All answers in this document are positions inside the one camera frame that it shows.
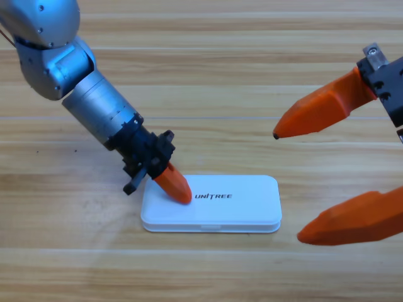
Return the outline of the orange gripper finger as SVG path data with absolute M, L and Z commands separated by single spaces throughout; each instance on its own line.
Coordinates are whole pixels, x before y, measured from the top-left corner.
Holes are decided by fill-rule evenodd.
M 311 245 L 374 242 L 402 233 L 402 188 L 387 193 L 370 191 L 337 204 L 298 232 Z
M 154 181 L 162 190 L 181 204 L 190 204 L 191 189 L 185 177 L 173 165 L 168 165 Z
M 320 132 L 376 98 L 359 69 L 354 67 L 342 77 L 299 99 L 281 117 L 273 136 L 279 139 Z
M 177 202 L 190 202 L 192 199 L 192 192 L 188 181 L 184 175 L 182 175 L 180 171 L 172 165 L 172 163 L 168 164 L 168 169 L 169 190 L 171 196 Z

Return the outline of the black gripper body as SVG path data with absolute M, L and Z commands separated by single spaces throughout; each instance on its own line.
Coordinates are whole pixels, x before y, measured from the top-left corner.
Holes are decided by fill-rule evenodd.
M 361 78 L 381 101 L 402 138 L 402 58 L 389 62 L 377 43 L 363 49 L 365 58 L 356 63 Z
M 123 157 L 123 170 L 131 177 L 131 181 L 123 187 L 127 195 L 138 189 L 146 175 L 152 179 L 160 176 L 175 150 L 171 130 L 156 135 L 149 132 L 142 125 L 143 122 L 142 117 L 133 117 L 108 139 L 108 149 L 116 150 Z

